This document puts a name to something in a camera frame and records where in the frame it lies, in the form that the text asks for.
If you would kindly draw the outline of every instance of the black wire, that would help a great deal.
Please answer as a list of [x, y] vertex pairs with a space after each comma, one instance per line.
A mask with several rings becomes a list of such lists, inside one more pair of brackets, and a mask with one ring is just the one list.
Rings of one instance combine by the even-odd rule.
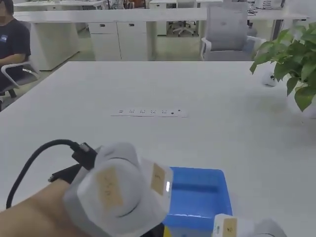
[[16, 181], [14, 182], [10, 193], [8, 195], [8, 199], [6, 200], [6, 208], [9, 209], [12, 206], [12, 201], [13, 201], [13, 197], [14, 194], [16, 192], [16, 190], [18, 189], [20, 183], [22, 182], [26, 172], [29, 170], [30, 166], [32, 165], [33, 161], [46, 149], [53, 147], [53, 146], [57, 146], [57, 145], [67, 145], [70, 146], [71, 149], [73, 150], [77, 150], [80, 149], [79, 144], [77, 142], [73, 142], [71, 140], [66, 140], [66, 139], [58, 139], [58, 140], [54, 140], [51, 142], [47, 142], [44, 145], [40, 146], [32, 155], [31, 157], [28, 159], [28, 161], [25, 163], [23, 169], [21, 170], [18, 178], [16, 179]]

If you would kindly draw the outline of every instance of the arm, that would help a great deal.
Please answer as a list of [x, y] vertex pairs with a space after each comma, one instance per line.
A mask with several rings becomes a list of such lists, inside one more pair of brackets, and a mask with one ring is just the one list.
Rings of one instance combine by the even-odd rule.
[[68, 217], [62, 197], [69, 184], [56, 180], [0, 213], [0, 237], [88, 237]]
[[0, 66], [15, 64], [15, 63], [23, 63], [25, 59], [26, 59], [26, 55], [24, 53], [16, 53], [6, 58], [0, 59]]

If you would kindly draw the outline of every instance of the gray chair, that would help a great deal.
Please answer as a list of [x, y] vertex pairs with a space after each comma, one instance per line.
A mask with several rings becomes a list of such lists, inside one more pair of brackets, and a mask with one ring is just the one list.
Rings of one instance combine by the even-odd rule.
[[261, 45], [265, 40], [247, 36], [246, 2], [214, 2], [207, 8], [206, 34], [202, 38], [203, 61], [252, 61], [248, 43]]
[[[22, 22], [30, 31], [31, 24], [28, 22]], [[21, 78], [17, 78], [13, 80], [13, 78], [7, 73], [8, 68], [15, 68], [23, 66], [23, 75]], [[0, 94], [5, 93], [8, 91], [10, 93], [10, 96], [12, 98], [16, 97], [16, 94], [14, 92], [14, 89], [19, 89], [20, 86], [26, 85], [32, 82], [37, 81], [39, 76], [39, 71], [34, 67], [32, 61], [30, 58], [26, 59], [23, 63], [16, 63], [16, 64], [8, 64], [1, 67], [1, 72], [5, 75], [5, 77], [10, 81], [10, 85], [8, 85], [6, 88], [4, 88], [2, 91], [0, 91]]]

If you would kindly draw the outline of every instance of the desk drawer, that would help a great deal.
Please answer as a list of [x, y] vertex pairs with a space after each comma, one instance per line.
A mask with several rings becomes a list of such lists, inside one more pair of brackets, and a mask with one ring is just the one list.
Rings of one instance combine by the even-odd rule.
[[146, 33], [146, 22], [118, 22], [118, 35], [126, 33]]
[[91, 34], [117, 34], [117, 24], [115, 22], [108, 23], [89, 23]]
[[167, 8], [167, 4], [166, 3], [151, 3], [150, 4], [150, 9], [159, 9], [159, 8], [163, 8], [166, 9]]

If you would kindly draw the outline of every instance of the led light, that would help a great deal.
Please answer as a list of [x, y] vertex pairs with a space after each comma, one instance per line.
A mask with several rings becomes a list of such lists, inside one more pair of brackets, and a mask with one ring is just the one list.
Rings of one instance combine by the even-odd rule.
[[167, 182], [167, 185], [166, 185], [166, 191], [167, 192], [169, 191], [169, 188], [170, 188], [170, 182]]

